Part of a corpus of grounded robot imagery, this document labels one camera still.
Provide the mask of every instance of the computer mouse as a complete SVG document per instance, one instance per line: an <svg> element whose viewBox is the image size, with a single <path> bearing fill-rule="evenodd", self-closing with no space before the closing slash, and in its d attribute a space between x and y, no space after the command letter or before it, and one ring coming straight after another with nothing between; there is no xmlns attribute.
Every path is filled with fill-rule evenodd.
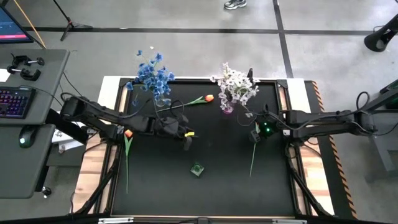
<svg viewBox="0 0 398 224"><path fill-rule="evenodd" d="M36 134L39 130L39 125L25 125L19 133L19 146L28 148L35 143Z"/></svg>

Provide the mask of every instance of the rgb keyboard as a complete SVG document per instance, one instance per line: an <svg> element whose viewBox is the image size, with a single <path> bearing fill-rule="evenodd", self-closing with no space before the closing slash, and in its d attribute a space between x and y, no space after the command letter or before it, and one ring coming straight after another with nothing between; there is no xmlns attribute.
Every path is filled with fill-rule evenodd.
<svg viewBox="0 0 398 224"><path fill-rule="evenodd" d="M0 118L24 119L35 92L32 88L0 87Z"/></svg>

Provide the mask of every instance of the computer screen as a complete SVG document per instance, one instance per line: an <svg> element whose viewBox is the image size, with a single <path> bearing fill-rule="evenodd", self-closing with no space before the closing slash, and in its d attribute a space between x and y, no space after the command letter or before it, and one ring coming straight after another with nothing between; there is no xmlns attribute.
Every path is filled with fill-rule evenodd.
<svg viewBox="0 0 398 224"><path fill-rule="evenodd" d="M28 33L6 11L0 7L0 44L32 43Z"/></svg>

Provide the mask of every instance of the person's foot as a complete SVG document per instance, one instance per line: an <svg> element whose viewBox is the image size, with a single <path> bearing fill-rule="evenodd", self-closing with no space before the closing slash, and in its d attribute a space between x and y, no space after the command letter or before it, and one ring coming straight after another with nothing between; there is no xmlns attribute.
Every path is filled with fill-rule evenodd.
<svg viewBox="0 0 398 224"><path fill-rule="evenodd" d="M227 10L232 10L239 7L244 7L246 4L246 0L230 0L224 4L224 8Z"/></svg>

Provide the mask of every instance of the gray floor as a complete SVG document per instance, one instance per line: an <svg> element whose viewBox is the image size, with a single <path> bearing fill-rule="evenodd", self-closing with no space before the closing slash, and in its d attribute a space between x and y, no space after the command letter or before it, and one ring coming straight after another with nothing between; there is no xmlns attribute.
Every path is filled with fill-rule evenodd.
<svg viewBox="0 0 398 224"><path fill-rule="evenodd" d="M19 0L35 26L64 26L51 0ZM223 0L59 0L73 20L95 27L277 29L272 0L248 0L248 6L225 11ZM395 0L279 0L284 29L372 30L396 13ZM10 1L10 12L24 26L28 23ZM255 76L285 78L278 34L183 34L183 33L70 33L60 42L59 32L40 33L50 49L71 50L67 75L87 97L96 100L105 75L134 75L137 49L164 53L164 64L177 76L210 76L223 62ZM397 79L398 38L381 53L368 50L360 35L286 35L293 76L318 82L325 109L354 109L359 92L376 96ZM34 44L1 47L38 48ZM72 91L65 80L64 90ZM366 138L335 136L345 174L360 219L398 222L398 180L373 184L364 176L372 166ZM0 219L63 215L75 188L78 169L52 170L47 185L54 194L43 199L0 200Z"/></svg>

